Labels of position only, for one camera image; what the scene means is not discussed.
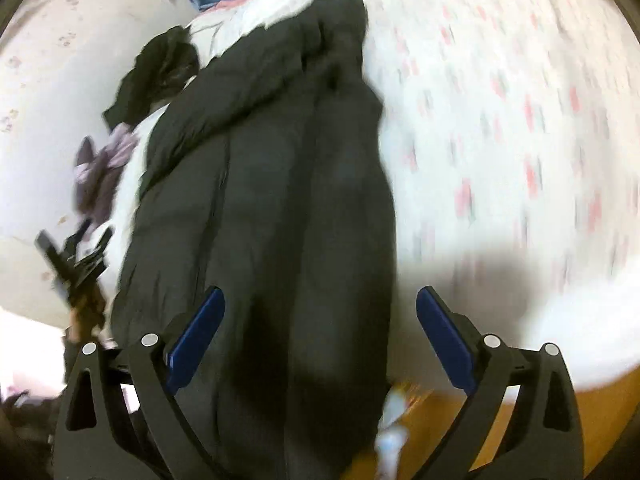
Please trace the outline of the person left hand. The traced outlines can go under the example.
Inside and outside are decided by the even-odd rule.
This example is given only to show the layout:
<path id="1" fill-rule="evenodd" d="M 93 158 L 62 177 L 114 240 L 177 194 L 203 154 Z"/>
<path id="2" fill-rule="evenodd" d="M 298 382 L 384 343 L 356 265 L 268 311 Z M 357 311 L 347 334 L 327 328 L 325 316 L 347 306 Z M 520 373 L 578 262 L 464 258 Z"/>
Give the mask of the person left hand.
<path id="1" fill-rule="evenodd" d="M 99 284 L 77 298 L 70 309 L 70 326 L 66 330 L 67 340 L 72 344 L 85 344 L 96 330 L 105 325 L 106 302 Z"/>

